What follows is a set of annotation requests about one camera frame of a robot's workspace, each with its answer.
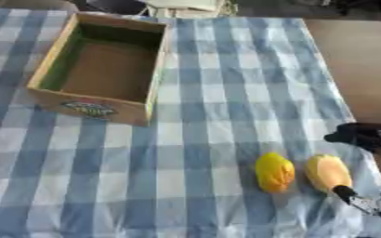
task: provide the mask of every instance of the tablecloth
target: tablecloth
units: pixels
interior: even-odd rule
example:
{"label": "tablecloth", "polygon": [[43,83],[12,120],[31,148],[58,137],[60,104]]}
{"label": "tablecloth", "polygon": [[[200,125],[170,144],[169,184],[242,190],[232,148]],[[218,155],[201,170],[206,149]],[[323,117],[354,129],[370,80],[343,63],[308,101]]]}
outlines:
{"label": "tablecloth", "polygon": [[[355,190],[381,192],[369,153],[322,140],[353,117],[302,20],[159,20],[170,50],[139,127],[43,111],[27,95],[66,19],[0,9],[0,237],[381,237],[381,218],[305,177],[311,155],[330,153]],[[265,152],[295,164],[288,192],[258,188]]]}

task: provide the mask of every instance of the wooden table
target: wooden table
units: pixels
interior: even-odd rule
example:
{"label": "wooden table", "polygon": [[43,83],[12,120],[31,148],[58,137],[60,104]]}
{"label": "wooden table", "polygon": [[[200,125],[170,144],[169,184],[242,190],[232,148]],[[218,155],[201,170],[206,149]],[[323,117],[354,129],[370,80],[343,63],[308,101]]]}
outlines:
{"label": "wooden table", "polygon": [[[381,21],[306,24],[357,121],[381,123]],[[375,160],[381,171],[381,158]]]}

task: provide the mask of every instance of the yellow fruit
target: yellow fruit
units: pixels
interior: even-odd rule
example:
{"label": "yellow fruit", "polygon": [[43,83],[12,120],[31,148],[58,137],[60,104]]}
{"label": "yellow fruit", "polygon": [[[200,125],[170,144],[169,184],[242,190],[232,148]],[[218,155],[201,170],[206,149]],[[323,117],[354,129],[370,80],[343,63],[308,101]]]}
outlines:
{"label": "yellow fruit", "polygon": [[351,187],[349,171],[339,157],[317,154],[308,159],[306,175],[315,189],[330,192],[337,185]]}
{"label": "yellow fruit", "polygon": [[276,152],[269,152],[256,161],[258,186],[266,192],[284,192],[295,179],[292,162]]}

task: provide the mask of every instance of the mango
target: mango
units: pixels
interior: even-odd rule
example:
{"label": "mango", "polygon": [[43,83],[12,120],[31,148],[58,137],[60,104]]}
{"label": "mango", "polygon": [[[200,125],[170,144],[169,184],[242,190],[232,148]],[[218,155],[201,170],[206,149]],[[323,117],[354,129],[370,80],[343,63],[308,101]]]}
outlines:
{"label": "mango", "polygon": [[339,157],[317,154],[308,159],[306,175],[313,187],[321,192],[330,192],[337,185],[351,187],[348,168]]}

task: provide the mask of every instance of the lemon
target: lemon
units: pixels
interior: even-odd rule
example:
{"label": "lemon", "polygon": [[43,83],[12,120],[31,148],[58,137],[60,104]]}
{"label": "lemon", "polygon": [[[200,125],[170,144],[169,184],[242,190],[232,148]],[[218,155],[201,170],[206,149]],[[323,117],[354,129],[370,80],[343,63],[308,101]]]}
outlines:
{"label": "lemon", "polygon": [[266,192],[284,192],[295,179],[295,167],[290,160],[269,152],[256,160],[258,186]]}

